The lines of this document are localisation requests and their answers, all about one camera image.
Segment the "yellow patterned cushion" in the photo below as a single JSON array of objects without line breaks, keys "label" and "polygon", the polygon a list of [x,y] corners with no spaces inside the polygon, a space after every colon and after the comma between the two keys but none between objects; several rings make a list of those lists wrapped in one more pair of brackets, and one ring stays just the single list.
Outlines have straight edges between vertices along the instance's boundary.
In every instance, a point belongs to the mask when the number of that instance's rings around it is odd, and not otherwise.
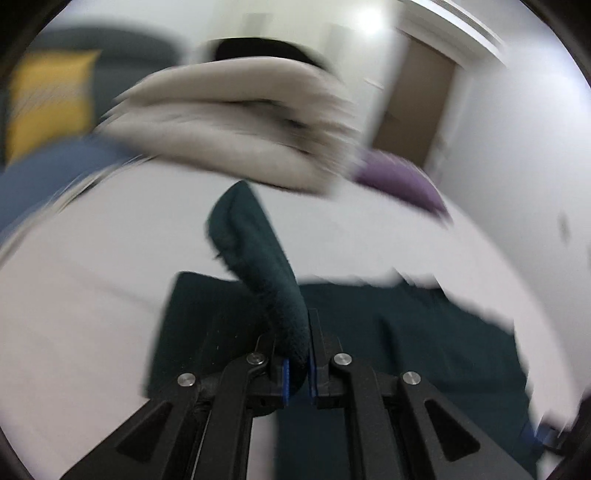
[{"label": "yellow patterned cushion", "polygon": [[100,54],[42,50],[24,56],[9,84],[9,165],[50,142],[92,130],[93,72]]}]

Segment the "purple pillow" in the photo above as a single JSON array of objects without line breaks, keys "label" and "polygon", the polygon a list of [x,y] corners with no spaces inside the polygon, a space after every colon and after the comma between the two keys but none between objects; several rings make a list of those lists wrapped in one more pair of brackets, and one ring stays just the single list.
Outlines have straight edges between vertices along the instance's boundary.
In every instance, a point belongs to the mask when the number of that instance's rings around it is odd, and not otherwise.
[{"label": "purple pillow", "polygon": [[439,218],[449,218],[445,201],[427,174],[391,152],[361,148],[353,179],[370,189],[401,200]]}]

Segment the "dark green knit sweater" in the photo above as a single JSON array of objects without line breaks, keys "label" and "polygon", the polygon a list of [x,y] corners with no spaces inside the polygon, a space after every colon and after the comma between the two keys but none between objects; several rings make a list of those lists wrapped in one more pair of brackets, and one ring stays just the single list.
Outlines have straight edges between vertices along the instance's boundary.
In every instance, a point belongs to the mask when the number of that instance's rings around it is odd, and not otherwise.
[{"label": "dark green knit sweater", "polygon": [[531,430],[526,375],[515,337],[460,308],[439,288],[405,281],[300,284],[249,184],[217,200],[209,239],[233,274],[226,281],[178,274],[153,351],[145,393],[155,395],[178,375],[206,376],[252,351],[260,335],[277,338],[290,361],[293,401],[277,415],[280,479],[344,479],[349,474],[342,413],[308,404],[304,314],[346,353],[390,375],[414,371],[431,382],[530,475],[540,452]]}]

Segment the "blue pillow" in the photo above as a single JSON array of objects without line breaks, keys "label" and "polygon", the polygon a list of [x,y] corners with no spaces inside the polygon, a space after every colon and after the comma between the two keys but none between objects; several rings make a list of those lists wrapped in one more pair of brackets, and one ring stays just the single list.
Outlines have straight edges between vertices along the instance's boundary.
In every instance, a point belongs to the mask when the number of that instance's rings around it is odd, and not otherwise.
[{"label": "blue pillow", "polygon": [[97,135],[66,139],[26,156],[1,174],[1,239],[84,178],[141,155]]}]

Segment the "dark grey sofa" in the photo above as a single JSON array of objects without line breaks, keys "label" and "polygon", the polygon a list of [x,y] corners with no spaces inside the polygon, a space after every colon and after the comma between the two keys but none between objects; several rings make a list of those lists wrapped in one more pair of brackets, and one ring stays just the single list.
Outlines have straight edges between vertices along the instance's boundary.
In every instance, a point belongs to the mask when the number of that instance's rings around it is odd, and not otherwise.
[{"label": "dark grey sofa", "polygon": [[57,27],[38,34],[26,54],[50,52],[86,53],[96,51],[96,59],[86,91],[93,107],[90,127],[47,141],[49,145],[84,138],[115,105],[115,98],[139,80],[156,71],[177,66],[181,50],[177,42],[139,28],[109,25]]}]

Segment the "beige folded duvet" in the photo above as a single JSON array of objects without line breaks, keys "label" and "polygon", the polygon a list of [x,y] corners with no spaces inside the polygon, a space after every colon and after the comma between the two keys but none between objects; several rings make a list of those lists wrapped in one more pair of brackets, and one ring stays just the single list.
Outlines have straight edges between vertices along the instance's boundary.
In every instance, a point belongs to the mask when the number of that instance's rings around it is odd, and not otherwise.
[{"label": "beige folded duvet", "polygon": [[283,58],[160,70],[121,93],[96,131],[148,157],[317,195],[359,163],[345,85]]}]

